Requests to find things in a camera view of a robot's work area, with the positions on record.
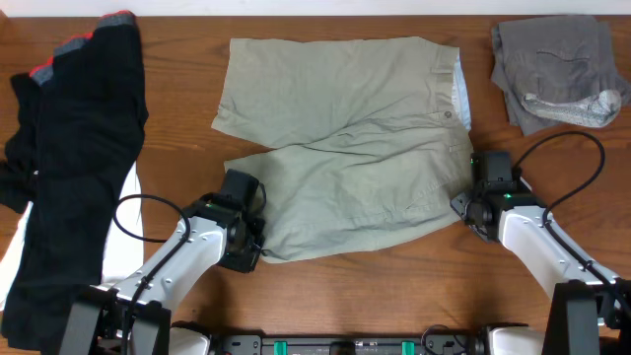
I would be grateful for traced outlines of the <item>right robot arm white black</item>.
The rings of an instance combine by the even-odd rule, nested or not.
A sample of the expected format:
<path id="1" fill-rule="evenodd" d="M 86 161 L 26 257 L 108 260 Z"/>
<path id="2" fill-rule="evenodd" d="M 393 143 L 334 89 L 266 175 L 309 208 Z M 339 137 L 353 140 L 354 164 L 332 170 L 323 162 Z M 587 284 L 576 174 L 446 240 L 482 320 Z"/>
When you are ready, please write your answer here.
<path id="1" fill-rule="evenodd" d="M 556 224 L 530 192 L 463 192 L 451 201 L 485 242 L 502 245 L 551 300 L 546 330 L 485 326 L 479 354 L 628 354 L 630 282 L 602 266 Z"/>

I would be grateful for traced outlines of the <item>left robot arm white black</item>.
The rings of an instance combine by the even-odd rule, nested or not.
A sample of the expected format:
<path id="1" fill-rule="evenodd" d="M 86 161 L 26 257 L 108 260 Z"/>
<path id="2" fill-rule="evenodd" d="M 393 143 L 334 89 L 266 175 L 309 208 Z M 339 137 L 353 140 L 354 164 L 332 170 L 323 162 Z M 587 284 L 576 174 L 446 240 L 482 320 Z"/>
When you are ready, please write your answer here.
<path id="1" fill-rule="evenodd" d="M 125 279 L 87 288 L 72 306 L 63 354 L 210 354 L 212 337 L 172 314 L 215 265 L 254 271 L 265 221 L 260 209 L 209 193 L 178 211 L 173 234 Z"/>

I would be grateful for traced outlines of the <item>khaki shorts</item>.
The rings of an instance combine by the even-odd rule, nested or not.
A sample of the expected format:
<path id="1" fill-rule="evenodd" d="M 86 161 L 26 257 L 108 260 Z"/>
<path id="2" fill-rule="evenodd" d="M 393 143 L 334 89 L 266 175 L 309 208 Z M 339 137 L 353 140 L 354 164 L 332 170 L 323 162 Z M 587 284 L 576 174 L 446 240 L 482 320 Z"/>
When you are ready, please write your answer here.
<path id="1" fill-rule="evenodd" d="M 226 163 L 265 186 L 263 259 L 407 243 L 457 221 L 471 185 L 459 51 L 413 36 L 235 38 L 212 126 L 264 152 Z"/>

